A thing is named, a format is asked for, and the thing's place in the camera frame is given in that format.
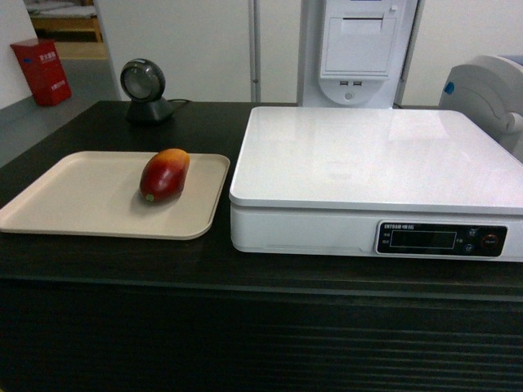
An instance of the blue label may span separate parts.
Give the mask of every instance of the blue label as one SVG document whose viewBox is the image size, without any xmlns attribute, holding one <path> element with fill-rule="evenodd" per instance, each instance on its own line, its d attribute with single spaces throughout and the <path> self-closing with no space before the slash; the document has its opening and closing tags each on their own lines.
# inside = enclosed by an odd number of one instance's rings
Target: blue label
<svg viewBox="0 0 523 392">
<path fill-rule="evenodd" d="M 448 82 L 445 86 L 444 92 L 446 92 L 449 95 L 452 94 L 454 92 L 454 83 Z"/>
</svg>

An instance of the white scale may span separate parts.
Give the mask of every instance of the white scale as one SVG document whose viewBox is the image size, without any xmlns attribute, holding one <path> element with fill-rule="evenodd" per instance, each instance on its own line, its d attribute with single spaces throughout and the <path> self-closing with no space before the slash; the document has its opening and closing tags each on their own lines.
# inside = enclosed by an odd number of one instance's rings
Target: white scale
<svg viewBox="0 0 523 392">
<path fill-rule="evenodd" d="M 453 111 L 256 108 L 230 201 L 244 252 L 523 261 L 523 165 Z"/>
</svg>

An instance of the white kiosk machine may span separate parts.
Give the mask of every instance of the white kiosk machine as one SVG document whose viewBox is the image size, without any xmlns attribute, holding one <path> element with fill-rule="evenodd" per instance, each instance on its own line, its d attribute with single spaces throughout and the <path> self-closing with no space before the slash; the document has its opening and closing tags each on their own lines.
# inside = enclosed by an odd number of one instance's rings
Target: white kiosk machine
<svg viewBox="0 0 523 392">
<path fill-rule="evenodd" d="M 523 261 L 523 165 L 455 111 L 256 108 L 230 202 L 244 252 Z"/>
<path fill-rule="evenodd" d="M 418 0 L 303 0 L 299 106 L 389 109 Z"/>
</svg>

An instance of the gray floor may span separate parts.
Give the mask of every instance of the gray floor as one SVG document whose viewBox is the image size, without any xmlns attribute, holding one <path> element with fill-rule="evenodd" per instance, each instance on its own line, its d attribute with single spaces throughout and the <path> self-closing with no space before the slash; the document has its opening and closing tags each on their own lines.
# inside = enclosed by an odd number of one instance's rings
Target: gray floor
<svg viewBox="0 0 523 392">
<path fill-rule="evenodd" d="M 99 100 L 117 100 L 107 60 L 62 60 L 73 95 L 56 106 L 32 97 L 0 110 L 0 167 Z"/>
</svg>

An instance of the plastic tray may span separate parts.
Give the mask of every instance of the plastic tray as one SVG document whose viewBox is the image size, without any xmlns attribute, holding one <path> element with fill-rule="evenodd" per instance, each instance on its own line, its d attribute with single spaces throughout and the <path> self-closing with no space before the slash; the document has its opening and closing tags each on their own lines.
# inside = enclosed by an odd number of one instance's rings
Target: plastic tray
<svg viewBox="0 0 523 392">
<path fill-rule="evenodd" d="M 190 154 L 180 197 L 155 204 L 138 190 L 153 155 L 71 154 L 0 210 L 0 231 L 184 240 L 204 234 L 211 227 L 229 159 Z"/>
</svg>

